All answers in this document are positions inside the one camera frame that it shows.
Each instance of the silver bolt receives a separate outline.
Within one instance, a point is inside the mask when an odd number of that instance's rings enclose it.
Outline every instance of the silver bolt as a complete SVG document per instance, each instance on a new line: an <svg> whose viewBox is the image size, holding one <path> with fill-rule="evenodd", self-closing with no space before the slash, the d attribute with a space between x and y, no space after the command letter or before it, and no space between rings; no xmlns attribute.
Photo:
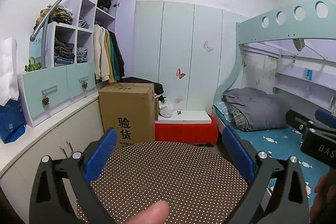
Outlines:
<svg viewBox="0 0 336 224"><path fill-rule="evenodd" d="M42 162L48 162L50 160L49 156L43 156Z"/></svg>
<svg viewBox="0 0 336 224"><path fill-rule="evenodd" d="M75 160L78 160L81 156L82 156L82 153L81 153L81 152L75 152L75 153L72 154L72 157L73 157Z"/></svg>
<svg viewBox="0 0 336 224"><path fill-rule="evenodd" d="M265 158L267 158L267 154L266 154L266 152L261 151L261 152L258 153L258 157L261 158L261 159L265 159Z"/></svg>
<svg viewBox="0 0 336 224"><path fill-rule="evenodd" d="M296 156L291 156L290 160L292 163L297 163L297 157Z"/></svg>

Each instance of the brown polka dot tablecloth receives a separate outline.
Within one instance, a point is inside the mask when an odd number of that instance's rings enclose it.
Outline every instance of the brown polka dot tablecloth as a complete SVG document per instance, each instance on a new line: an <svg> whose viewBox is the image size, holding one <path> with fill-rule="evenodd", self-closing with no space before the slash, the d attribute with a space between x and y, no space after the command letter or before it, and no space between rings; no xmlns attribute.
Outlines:
<svg viewBox="0 0 336 224"><path fill-rule="evenodd" d="M247 189L237 169L203 148L172 142L134 144L111 154L91 183L117 223L158 200L169 204L165 223L222 223ZM78 218L87 222L77 204Z"/></svg>

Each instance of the blue bed sheet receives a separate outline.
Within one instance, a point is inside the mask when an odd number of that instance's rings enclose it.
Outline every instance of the blue bed sheet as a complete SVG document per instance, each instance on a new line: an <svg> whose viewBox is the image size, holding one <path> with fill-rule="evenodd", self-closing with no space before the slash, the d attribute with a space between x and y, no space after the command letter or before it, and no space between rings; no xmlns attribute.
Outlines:
<svg viewBox="0 0 336 224"><path fill-rule="evenodd" d="M217 108L215 108L215 112L226 126L231 124L236 128L233 123L229 123L224 118L224 115ZM253 132L243 132L235 129L235 132L242 140L249 141L257 152L265 151L269 156L280 160L287 160L290 156L296 156L300 162L303 177L306 181L309 206L311 207L313 205L315 197L314 189L319 178L329 171L329 167L301 152L301 133L295 131L292 127ZM270 181L269 187L271 191L274 185L275 179Z"/></svg>

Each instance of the metal handrail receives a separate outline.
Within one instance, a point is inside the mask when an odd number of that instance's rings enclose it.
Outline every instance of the metal handrail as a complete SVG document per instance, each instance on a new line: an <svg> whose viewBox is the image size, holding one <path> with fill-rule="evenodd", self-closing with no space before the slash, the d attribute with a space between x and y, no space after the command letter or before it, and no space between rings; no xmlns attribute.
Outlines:
<svg viewBox="0 0 336 224"><path fill-rule="evenodd" d="M38 32L41 30L43 26L43 32L42 32L42 49L41 49L41 67L42 69L45 69L45 45L47 41L47 27L48 27L48 21L49 21L49 16L51 13L55 10L55 8L60 4L62 0L57 0L54 5L49 9L49 11L46 13L44 18L41 20L40 24L36 27L35 31L33 34L30 36L30 41L33 42L36 38L36 35Z"/></svg>

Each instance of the blue shopping bag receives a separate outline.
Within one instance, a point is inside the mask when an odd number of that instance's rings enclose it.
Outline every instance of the blue shopping bag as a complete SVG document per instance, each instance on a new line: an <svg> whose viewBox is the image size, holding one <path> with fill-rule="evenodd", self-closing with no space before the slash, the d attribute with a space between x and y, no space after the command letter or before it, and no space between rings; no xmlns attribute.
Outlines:
<svg viewBox="0 0 336 224"><path fill-rule="evenodd" d="M16 141L26 130L26 120L17 101L10 99L5 106L0 106L0 138L4 143Z"/></svg>

